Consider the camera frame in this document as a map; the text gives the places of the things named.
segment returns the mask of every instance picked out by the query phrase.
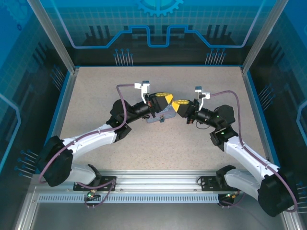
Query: speckled table surface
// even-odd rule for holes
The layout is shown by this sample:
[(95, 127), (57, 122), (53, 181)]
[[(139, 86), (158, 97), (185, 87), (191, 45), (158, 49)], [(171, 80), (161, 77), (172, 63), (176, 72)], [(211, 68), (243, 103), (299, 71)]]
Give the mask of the speckled table surface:
[[(110, 118), (114, 101), (119, 99), (117, 84), (150, 81), (150, 91), (171, 92), (175, 100), (195, 96), (195, 86), (216, 93), (235, 91), (240, 99), (243, 140), (260, 155), (264, 150), (239, 67), (82, 67), (76, 79), (65, 117), (61, 138), (91, 131)], [(122, 88), (131, 105), (140, 102), (141, 92)], [(205, 101), (204, 107), (237, 105), (231, 94)], [(97, 148), (76, 160), (110, 170), (209, 170), (228, 164), (243, 168), (234, 158), (215, 147), (210, 140), (212, 128), (199, 130), (180, 116), (163, 123), (148, 124), (140, 119), (129, 126), (132, 131), (121, 141)], [(238, 122), (233, 125), (238, 131)]]

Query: white bracket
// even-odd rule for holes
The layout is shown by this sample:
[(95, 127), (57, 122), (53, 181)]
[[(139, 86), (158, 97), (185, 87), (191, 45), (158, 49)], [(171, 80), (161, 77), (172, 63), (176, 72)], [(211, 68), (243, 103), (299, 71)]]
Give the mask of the white bracket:
[(196, 92), (197, 100), (201, 99), (201, 105), (200, 105), (200, 108), (199, 108), (199, 110), (201, 110), (201, 108), (203, 106), (204, 100), (205, 99), (210, 99), (210, 93), (202, 91), (202, 87), (201, 86), (196, 86), (195, 87), (195, 92)]
[(144, 103), (146, 104), (146, 100), (144, 95), (149, 94), (149, 88), (150, 88), (150, 83), (148, 80), (144, 80), (142, 83), (134, 83), (134, 88), (135, 89), (140, 89), (141, 90), (141, 97)]

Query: enclosure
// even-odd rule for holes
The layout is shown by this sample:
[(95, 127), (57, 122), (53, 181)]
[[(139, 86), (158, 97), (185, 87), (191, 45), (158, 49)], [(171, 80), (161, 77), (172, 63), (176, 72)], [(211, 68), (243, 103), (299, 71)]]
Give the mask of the enclosure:
[[(299, 0), (0, 0), (1, 229), (305, 229), (306, 12)], [(179, 115), (136, 121), (124, 140), (78, 159), (118, 177), (96, 210), (73, 183), (38, 183), (34, 161), (50, 137), (101, 126), (116, 85), (143, 80), (176, 100), (193, 100), (195, 86), (235, 91), (245, 142), (294, 172), (298, 211), (272, 218), (252, 197), (244, 210), (221, 209), (197, 179), (244, 167)], [(234, 97), (205, 102), (222, 104), (234, 107), (238, 130)]]

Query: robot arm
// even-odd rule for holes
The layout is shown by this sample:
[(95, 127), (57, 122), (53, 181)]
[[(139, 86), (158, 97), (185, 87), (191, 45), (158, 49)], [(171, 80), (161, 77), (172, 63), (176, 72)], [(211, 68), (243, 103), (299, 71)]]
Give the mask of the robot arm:
[(127, 119), (125, 124), (116, 130), (124, 121), (124, 110), (121, 100), (113, 104), (110, 111), (111, 118), (101, 127), (85, 133), (81, 136), (66, 138), (61, 140), (59, 137), (51, 137), (36, 159), (39, 171), (42, 171), (50, 159), (59, 150), (68, 146), (48, 167), (44, 178), (50, 186), (57, 186), (65, 182), (80, 182), (90, 186), (97, 186), (101, 175), (92, 165), (78, 165), (73, 163), (78, 157), (96, 149), (100, 146), (119, 141), (131, 131), (129, 123), (140, 118), (146, 118), (149, 114), (155, 117), (155, 113), (164, 110), (172, 101), (173, 95), (166, 92), (149, 94), (149, 82), (135, 84), (135, 88), (142, 91), (142, 101), (131, 106), (124, 101)]
[[(217, 171), (216, 179), (219, 185), (235, 187), (254, 197), (262, 209), (272, 217), (291, 207), (294, 203), (289, 192), (268, 167), (275, 170), (286, 181), (298, 200), (293, 173), (270, 163), (244, 142), (242, 146), (238, 133), (231, 127), (231, 124), (235, 122), (233, 108), (228, 105), (217, 107), (214, 111), (202, 108), (203, 100), (210, 99), (210, 95), (201, 91), (196, 91), (198, 99), (201, 99), (201, 106), (197, 99), (194, 101), (177, 100), (172, 102), (174, 110), (187, 119), (187, 124), (198, 121), (214, 127), (215, 130), (210, 133), (213, 144), (237, 159), (251, 174), (246, 174), (228, 165)], [(255, 159), (245, 148), (265, 165)]]

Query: black mounting plate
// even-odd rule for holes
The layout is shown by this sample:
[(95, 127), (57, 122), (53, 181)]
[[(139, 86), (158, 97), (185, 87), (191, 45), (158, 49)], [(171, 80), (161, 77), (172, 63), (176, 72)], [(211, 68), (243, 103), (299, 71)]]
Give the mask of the black mounting plate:
[[(102, 176), (101, 179), (100, 179), (100, 183), (99, 184), (105, 184), (105, 183), (108, 183), (109, 181), (112, 181), (114, 179), (116, 180), (115, 176)], [(97, 191), (108, 192), (110, 190), (111, 186), (112, 186), (112, 183), (108, 184), (105, 187), (98, 188)], [(116, 186), (116, 183), (115, 183), (115, 185), (114, 185), (114, 187), (112, 188), (111, 191), (115, 191), (115, 186)], [(78, 185), (77, 183), (74, 183), (73, 191), (90, 191), (90, 189), (84, 188), (81, 185)]]
[(198, 180), (197, 183), (199, 186), (201, 186), (201, 190), (203, 192), (208, 192), (208, 191), (214, 191), (214, 192), (223, 192), (223, 191), (237, 191), (237, 188), (229, 187), (229, 186), (222, 186), (218, 184), (215, 176), (201, 176)]

